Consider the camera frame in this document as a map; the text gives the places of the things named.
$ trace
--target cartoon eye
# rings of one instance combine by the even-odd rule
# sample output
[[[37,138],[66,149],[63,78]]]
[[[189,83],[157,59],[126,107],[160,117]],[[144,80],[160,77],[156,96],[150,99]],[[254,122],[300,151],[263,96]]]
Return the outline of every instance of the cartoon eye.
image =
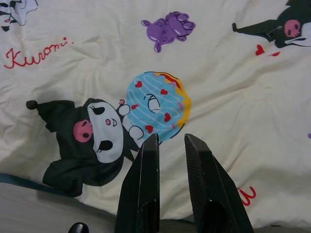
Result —
[[[101,141],[98,150],[96,152],[102,152],[103,150],[110,150],[113,147],[113,143],[111,141],[105,140]]]
[[[105,111],[104,107],[95,108],[94,106],[91,106],[90,108],[93,110],[93,113],[95,113],[96,115],[103,114]]]
[[[157,98],[153,95],[153,94],[147,94],[144,99],[146,97],[149,97],[148,99],[148,109],[150,110],[150,112],[156,114],[159,113],[161,110],[161,106],[159,101],[157,100]]]

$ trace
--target kuromi print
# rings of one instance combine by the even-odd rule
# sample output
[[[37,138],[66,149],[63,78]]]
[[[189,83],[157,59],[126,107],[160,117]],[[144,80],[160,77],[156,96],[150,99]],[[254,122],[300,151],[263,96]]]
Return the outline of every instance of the kuromi print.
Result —
[[[154,50],[162,51],[162,45],[179,41],[186,41],[187,36],[192,33],[195,24],[188,20],[189,15],[178,11],[169,13],[165,19],[160,18],[154,23],[142,20],[141,24],[147,27],[147,36],[155,42]]]
[[[127,103],[130,124],[124,126],[138,146],[152,133],[159,135],[160,142],[174,137],[190,116],[191,100],[183,84],[168,73],[138,75],[127,90]]]
[[[7,32],[11,23],[25,25],[27,14],[37,8],[36,0],[0,0],[0,27]]]
[[[269,42],[274,41],[278,48],[288,45],[311,46],[311,0],[289,0],[286,6],[289,7],[277,19],[243,28],[233,23],[233,31],[261,36]]]
[[[98,99],[77,108],[68,100],[41,104],[31,100],[26,106],[37,109],[59,144],[61,159],[50,164],[43,183],[76,197],[84,183],[102,186],[112,181],[124,157],[134,160],[131,150],[138,151],[138,146],[122,125],[130,112],[123,100],[117,109]]]

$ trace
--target pink skull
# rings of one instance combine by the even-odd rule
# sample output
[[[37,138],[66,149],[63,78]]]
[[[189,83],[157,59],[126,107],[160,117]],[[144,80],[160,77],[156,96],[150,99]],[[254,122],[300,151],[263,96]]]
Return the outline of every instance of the pink skull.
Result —
[[[78,142],[88,142],[92,134],[92,124],[88,120],[78,121],[73,126],[73,135]]]
[[[288,20],[284,25],[284,32],[288,37],[296,37],[299,35],[300,23],[296,19]]]

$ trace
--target purple print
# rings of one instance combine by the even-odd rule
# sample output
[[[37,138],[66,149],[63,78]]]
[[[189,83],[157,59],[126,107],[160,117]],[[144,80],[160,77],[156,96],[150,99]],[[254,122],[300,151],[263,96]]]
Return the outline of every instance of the purple print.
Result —
[[[189,16],[178,11],[169,13],[165,19],[160,18],[154,23],[142,20],[141,24],[147,27],[147,36],[155,42],[154,50],[161,52],[162,45],[172,43],[175,39],[186,41],[195,28],[195,24],[188,21]]]

